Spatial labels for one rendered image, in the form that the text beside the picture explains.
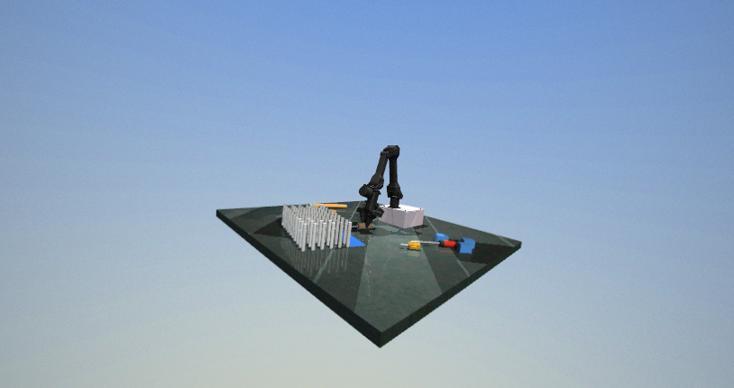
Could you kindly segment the red-handled screwdriver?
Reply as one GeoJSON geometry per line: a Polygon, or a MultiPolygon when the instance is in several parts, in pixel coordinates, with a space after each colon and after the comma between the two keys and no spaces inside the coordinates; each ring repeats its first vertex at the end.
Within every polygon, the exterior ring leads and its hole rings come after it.
{"type": "Polygon", "coordinates": [[[432,242],[419,242],[419,241],[411,241],[413,243],[427,243],[427,244],[439,244],[439,246],[443,247],[456,247],[457,242],[454,241],[442,241],[440,240],[439,243],[432,243],[432,242]]]}

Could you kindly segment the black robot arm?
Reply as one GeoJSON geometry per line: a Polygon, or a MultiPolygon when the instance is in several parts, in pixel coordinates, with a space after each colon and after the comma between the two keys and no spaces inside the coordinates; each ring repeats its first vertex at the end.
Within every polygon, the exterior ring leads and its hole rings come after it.
{"type": "Polygon", "coordinates": [[[383,175],[389,159],[390,165],[390,183],[387,186],[387,195],[390,198],[390,206],[388,208],[400,208],[399,200],[403,198],[398,184],[397,159],[399,157],[400,148],[397,145],[388,145],[380,154],[379,163],[375,174],[372,176],[368,184],[363,184],[359,189],[359,194],[367,199],[377,201],[384,184],[383,175]],[[395,196],[395,197],[392,197],[395,196]]]}

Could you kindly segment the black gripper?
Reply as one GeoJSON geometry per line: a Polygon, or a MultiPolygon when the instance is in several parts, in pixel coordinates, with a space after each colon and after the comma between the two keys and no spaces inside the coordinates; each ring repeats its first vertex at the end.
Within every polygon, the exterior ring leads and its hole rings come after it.
{"type": "Polygon", "coordinates": [[[376,205],[378,206],[377,201],[372,199],[365,200],[366,205],[365,208],[357,208],[357,212],[360,212],[360,217],[362,223],[366,222],[366,227],[370,225],[370,223],[373,221],[374,218],[381,217],[382,213],[375,210],[376,205]],[[368,215],[369,214],[369,215],[368,215]]]}

